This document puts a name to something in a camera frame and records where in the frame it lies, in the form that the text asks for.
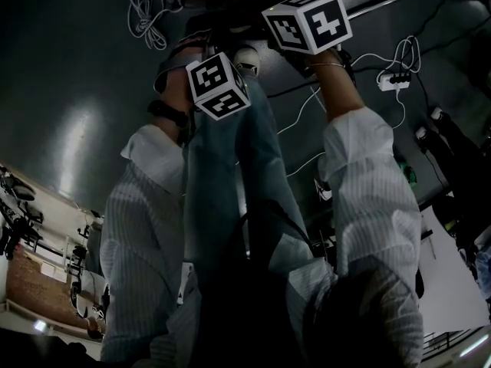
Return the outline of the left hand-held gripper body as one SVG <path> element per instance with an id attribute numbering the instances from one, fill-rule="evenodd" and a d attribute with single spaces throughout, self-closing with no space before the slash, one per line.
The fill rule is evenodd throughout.
<path id="1" fill-rule="evenodd" d="M 205 47 L 178 47 L 162 62 L 153 82 L 159 94 L 153 114 L 186 122 L 196 107 L 222 120 L 250 107 L 247 84 L 225 53 Z"/>

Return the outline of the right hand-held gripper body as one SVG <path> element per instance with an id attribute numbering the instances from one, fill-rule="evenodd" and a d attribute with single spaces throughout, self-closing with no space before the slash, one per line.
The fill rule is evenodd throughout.
<path id="1" fill-rule="evenodd" d="M 277 48 L 303 76 L 303 55 L 317 55 L 353 36 L 343 0 L 284 0 L 262 11 Z"/>

